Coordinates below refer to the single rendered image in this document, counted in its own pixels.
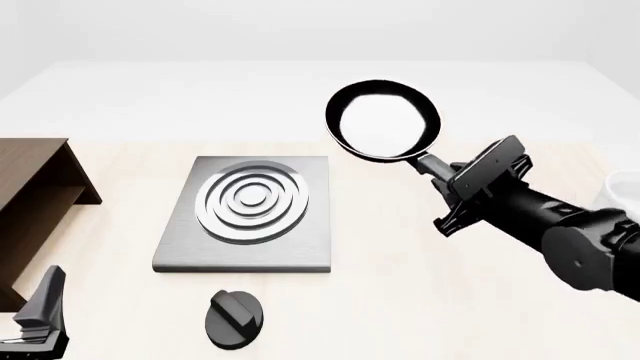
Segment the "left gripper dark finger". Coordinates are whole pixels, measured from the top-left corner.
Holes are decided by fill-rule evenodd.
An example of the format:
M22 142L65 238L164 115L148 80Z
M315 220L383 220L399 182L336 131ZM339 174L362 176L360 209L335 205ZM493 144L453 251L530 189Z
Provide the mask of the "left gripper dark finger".
M13 320L23 332L35 330L65 331L63 292L66 273L60 266L50 266L40 284Z

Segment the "black frying pan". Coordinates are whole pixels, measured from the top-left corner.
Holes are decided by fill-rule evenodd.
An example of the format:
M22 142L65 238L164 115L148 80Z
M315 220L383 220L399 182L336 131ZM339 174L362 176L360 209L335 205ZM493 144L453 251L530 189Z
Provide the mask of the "black frying pan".
M343 115L349 105L356 98L368 95L387 95L402 98L407 101L420 116L424 130L418 137L417 143L399 155L383 157L368 155L356 149L346 140L340 125ZM374 163L390 164L405 161L424 175L429 174L442 182L453 178L453 168L428 152L441 131L441 119L436 107L426 95L410 86L392 80L364 80L352 83L338 90L331 96L325 108L325 127L335 142L346 152L356 158Z

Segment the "grey flat stove plate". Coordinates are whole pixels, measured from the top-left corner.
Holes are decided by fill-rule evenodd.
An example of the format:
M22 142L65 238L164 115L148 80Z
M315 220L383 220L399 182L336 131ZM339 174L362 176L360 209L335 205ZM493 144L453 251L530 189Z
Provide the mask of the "grey flat stove plate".
M329 184L325 156L199 156L152 269L328 273Z

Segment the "dark wooden cabinet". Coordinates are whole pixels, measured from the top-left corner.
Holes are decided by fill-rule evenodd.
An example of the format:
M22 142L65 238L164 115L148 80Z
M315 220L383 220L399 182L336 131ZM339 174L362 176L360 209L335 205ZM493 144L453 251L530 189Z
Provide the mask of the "dark wooden cabinet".
M0 313L26 303L13 285L71 207L101 203L66 138L0 138Z

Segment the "round black stove knob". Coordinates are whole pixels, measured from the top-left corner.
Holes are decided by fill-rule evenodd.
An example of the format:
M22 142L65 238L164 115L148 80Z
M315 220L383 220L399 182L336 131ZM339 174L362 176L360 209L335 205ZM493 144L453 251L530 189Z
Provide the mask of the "round black stove knob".
M204 323L212 344L222 350L239 350L260 334L264 312L251 293L219 290L210 299Z

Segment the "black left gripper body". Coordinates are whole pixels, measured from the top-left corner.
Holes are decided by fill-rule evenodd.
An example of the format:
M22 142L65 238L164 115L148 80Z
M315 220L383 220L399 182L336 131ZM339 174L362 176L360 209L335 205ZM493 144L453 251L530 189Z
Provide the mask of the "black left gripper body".
M0 340L0 360L58 360L69 344L64 323L20 326L19 338Z

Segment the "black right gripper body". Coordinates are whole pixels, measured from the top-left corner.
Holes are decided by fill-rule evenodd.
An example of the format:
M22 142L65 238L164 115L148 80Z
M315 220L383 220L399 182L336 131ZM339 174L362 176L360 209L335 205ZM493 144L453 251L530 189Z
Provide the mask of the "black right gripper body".
M512 162L508 170L502 173L496 180L482 188L470 200L461 200L455 207L449 207L450 211L443 218L436 218L434 226L443 236L451 236L454 233L482 220L481 215L488 209L488 204L494 195L502 187L522 182L523 177L532 169L532 160L529 155L520 155Z

